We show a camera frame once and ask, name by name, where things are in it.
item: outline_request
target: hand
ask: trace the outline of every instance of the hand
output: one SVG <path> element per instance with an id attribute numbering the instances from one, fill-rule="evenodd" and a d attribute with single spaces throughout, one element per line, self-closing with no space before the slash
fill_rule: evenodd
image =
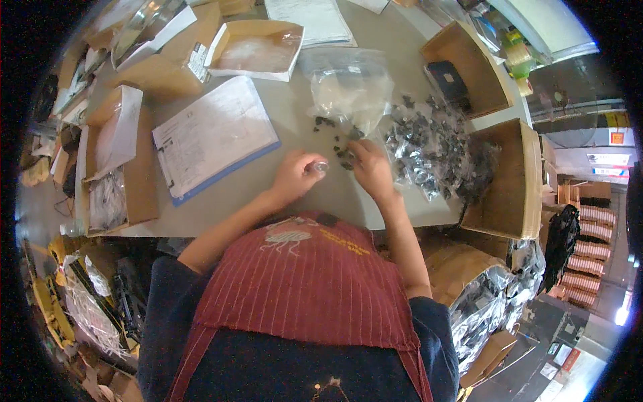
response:
<path id="1" fill-rule="evenodd" d="M 357 158 L 353 161 L 355 178 L 376 204 L 381 206 L 393 199 L 398 192 L 384 152 L 370 140 L 349 141 L 349 149 Z"/>
<path id="2" fill-rule="evenodd" d="M 277 210 L 285 208 L 301 198 L 315 183 L 326 176 L 324 172 L 306 169 L 306 166 L 320 161 L 328 163 L 328 159 L 322 155 L 307 154 L 303 149 L 286 154 L 277 170 L 273 186 L 268 190 L 274 208 Z"/>

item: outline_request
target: blue clipboard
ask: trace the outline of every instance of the blue clipboard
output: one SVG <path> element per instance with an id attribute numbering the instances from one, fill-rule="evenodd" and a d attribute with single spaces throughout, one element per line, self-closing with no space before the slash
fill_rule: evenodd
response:
<path id="1" fill-rule="evenodd" d="M 228 174 L 234 172 L 235 170 L 238 170 L 242 168 L 243 166 L 247 165 L 248 163 L 252 162 L 253 160 L 257 158 L 261 158 L 263 155 L 274 151 L 275 149 L 281 147 L 281 140 L 277 140 L 277 142 L 274 142 L 270 145 L 266 145 L 265 147 L 261 148 L 257 152 L 250 154 L 248 157 L 233 163 L 232 165 L 226 167 L 219 173 L 214 174 L 211 176 L 209 179 L 201 183 L 200 185 L 194 187 L 187 193 L 183 194 L 181 197 L 172 197 L 172 205 L 175 207 L 183 205 L 185 202 L 187 202 L 189 199 L 192 199 L 194 196 L 196 196 L 198 193 L 202 192 L 209 186 L 213 185 L 214 183 L 218 182 L 222 178 L 226 177 Z"/>

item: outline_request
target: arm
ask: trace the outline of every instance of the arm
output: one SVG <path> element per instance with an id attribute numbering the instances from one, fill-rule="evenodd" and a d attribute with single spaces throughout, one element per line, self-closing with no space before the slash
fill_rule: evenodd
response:
<path id="1" fill-rule="evenodd" d="M 249 204 L 194 239 L 179 256 L 179 262 L 196 273 L 206 272 L 235 240 L 268 216 L 302 197 L 315 183 L 323 179 L 323 172 L 309 172 L 306 169 L 306 166 L 317 161 L 327 160 L 319 154 L 290 152 L 279 166 L 270 190 L 259 194 Z"/>
<path id="2" fill-rule="evenodd" d="M 388 159 L 368 140 L 349 142 L 357 157 L 353 171 L 358 183 L 373 197 L 386 226 L 391 258 L 397 264 L 406 296 L 433 298 L 422 250 L 404 207 L 402 195 L 393 187 Z"/>

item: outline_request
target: gray table surface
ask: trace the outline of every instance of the gray table surface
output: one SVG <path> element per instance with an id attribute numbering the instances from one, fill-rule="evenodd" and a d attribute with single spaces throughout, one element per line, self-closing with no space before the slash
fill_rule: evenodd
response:
<path id="1" fill-rule="evenodd" d="M 419 49 L 435 35 L 440 26 L 417 8 L 401 8 L 390 3 L 377 15 L 346 0 L 338 0 L 339 8 L 360 48 L 383 50 L 388 70 L 395 82 L 394 96 L 400 93 L 424 99 L 429 93 L 427 78 L 422 72 L 423 59 Z M 240 18 L 266 18 L 265 9 L 257 8 L 251 15 Z M 91 96 L 89 109 L 96 107 L 109 90 L 102 82 L 113 77 L 114 71 L 105 66 L 98 75 L 96 89 Z M 507 75 L 501 77 L 510 83 L 516 93 L 517 105 L 470 123 L 470 130 L 482 129 L 511 118 L 527 120 L 528 114 L 520 102 L 518 88 Z M 211 91 L 229 77 L 211 78 L 203 93 Z M 261 191 L 270 187 L 274 173 L 284 154 L 291 149 L 318 152 L 330 161 L 326 177 L 315 184 L 301 200 L 291 205 L 284 214 L 302 210 L 323 210 L 352 224 L 371 230 L 383 229 L 384 221 L 370 196 L 357 184 L 351 172 L 340 167 L 334 154 L 335 135 L 339 129 L 321 126 L 313 132 L 314 118 L 307 115 L 312 106 L 309 81 L 296 66 L 290 82 L 254 79 L 257 91 L 270 117 L 282 146 L 265 156 L 248 163 L 209 186 L 179 207 L 172 205 L 170 193 L 161 173 L 158 160 L 154 169 L 157 177 L 157 202 L 159 219 L 113 233 L 117 236 L 195 237 L 209 226 L 222 221 L 241 206 L 251 201 Z M 169 104 L 156 104 L 149 96 L 144 103 L 154 113 L 155 125 L 160 125 L 199 96 L 182 98 Z M 383 119 L 379 128 L 390 124 Z M 381 135 L 371 138 L 382 146 Z M 407 212 L 414 226 L 433 226 L 458 222 L 462 205 L 458 200 L 445 201 L 441 197 L 428 203 L 416 188 L 402 190 Z"/>

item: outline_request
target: stack of papers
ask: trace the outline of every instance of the stack of papers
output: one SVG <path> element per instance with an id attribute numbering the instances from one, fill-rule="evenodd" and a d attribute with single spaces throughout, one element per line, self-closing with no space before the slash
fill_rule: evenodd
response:
<path id="1" fill-rule="evenodd" d="M 357 46 L 335 0 L 265 0 L 265 5 L 268 18 L 305 28 L 302 49 Z"/>
<path id="2" fill-rule="evenodd" d="M 244 75 L 152 133 L 174 206 L 281 145 L 252 79 Z"/>

